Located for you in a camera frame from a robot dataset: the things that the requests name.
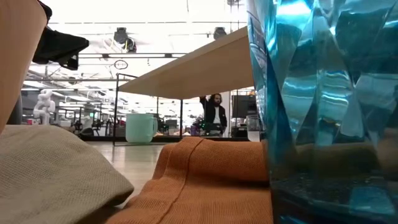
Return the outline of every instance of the monitor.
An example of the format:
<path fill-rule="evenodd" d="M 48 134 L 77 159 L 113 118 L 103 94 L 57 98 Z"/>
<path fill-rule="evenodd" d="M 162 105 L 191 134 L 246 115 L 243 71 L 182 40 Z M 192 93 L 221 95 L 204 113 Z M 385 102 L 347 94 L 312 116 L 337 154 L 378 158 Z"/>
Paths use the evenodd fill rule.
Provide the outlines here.
<path fill-rule="evenodd" d="M 232 117 L 246 118 L 247 115 L 257 114 L 256 96 L 232 96 Z"/>
<path fill-rule="evenodd" d="M 167 124 L 171 127 L 177 127 L 177 123 L 178 123 L 178 121 L 174 120 L 174 119 L 169 119 L 169 120 L 166 120 L 166 122 L 165 122 L 165 124 Z"/>

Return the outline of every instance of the mint green mug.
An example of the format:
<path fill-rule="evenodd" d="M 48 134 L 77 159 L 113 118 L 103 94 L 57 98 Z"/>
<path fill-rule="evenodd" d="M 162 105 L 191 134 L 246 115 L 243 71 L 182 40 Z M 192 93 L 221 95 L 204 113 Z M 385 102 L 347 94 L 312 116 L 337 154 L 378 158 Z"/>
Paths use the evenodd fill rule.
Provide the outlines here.
<path fill-rule="evenodd" d="M 156 132 L 157 119 L 152 114 L 127 114 L 127 142 L 150 143 Z"/>

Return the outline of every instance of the orange blanket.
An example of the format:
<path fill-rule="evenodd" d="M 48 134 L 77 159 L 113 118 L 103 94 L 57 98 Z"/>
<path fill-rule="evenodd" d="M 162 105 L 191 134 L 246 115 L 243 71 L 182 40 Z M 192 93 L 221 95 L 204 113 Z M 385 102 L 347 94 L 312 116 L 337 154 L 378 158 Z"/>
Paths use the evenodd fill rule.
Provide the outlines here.
<path fill-rule="evenodd" d="M 261 143 L 185 138 L 107 223 L 272 223 L 266 170 Z"/>

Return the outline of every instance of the desk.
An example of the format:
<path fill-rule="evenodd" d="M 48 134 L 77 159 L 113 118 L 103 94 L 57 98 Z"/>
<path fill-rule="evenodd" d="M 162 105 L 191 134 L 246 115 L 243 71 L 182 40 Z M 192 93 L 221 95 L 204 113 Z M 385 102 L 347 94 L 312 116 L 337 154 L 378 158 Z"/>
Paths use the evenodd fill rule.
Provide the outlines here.
<path fill-rule="evenodd" d="M 183 100 L 253 84 L 248 28 L 243 27 L 129 81 L 119 90 Z"/>

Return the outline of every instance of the beige fabric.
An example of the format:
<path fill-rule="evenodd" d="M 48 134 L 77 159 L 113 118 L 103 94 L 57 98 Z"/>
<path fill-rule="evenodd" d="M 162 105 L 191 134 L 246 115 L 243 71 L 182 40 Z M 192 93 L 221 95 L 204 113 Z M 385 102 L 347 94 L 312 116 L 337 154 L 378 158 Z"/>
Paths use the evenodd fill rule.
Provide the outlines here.
<path fill-rule="evenodd" d="M 96 149 L 62 128 L 6 126 L 0 135 L 0 223 L 76 223 L 132 190 Z"/>

